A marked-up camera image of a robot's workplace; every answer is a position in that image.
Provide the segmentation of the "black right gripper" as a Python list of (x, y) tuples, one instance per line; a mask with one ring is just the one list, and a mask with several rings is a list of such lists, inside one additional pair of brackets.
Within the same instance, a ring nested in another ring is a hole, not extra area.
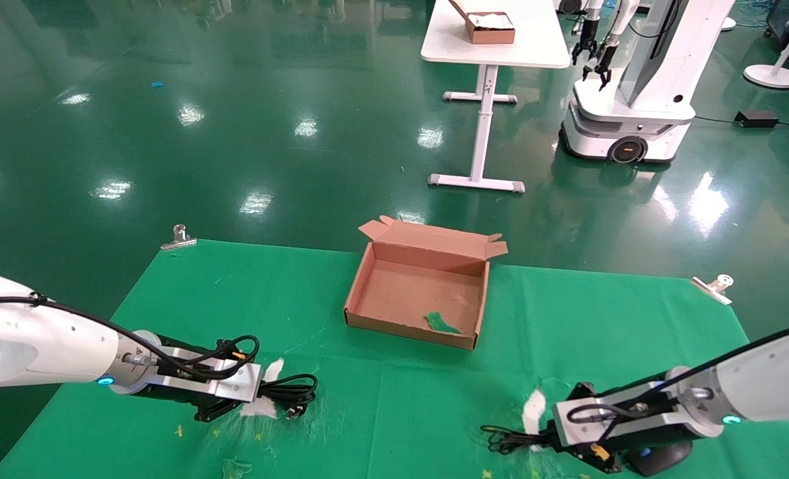
[[(569, 393), (569, 400), (596, 397), (592, 383), (577, 383)], [(607, 475), (620, 473), (626, 466), (640, 476), (651, 477), (686, 460), (695, 440), (696, 434), (689, 428), (676, 424), (608, 437), (601, 443), (607, 460), (599, 458), (588, 442), (569, 446), (564, 434), (546, 434), (546, 448), (569, 454)]]

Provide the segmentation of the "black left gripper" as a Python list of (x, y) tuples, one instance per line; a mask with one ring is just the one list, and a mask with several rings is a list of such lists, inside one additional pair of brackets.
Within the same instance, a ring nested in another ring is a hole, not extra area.
[(213, 422), (241, 406), (249, 405), (248, 401), (216, 400), (216, 397), (206, 393), (160, 385), (146, 385), (141, 391), (131, 395), (145, 399), (173, 401), (190, 405), (195, 408), (193, 419), (196, 422)]

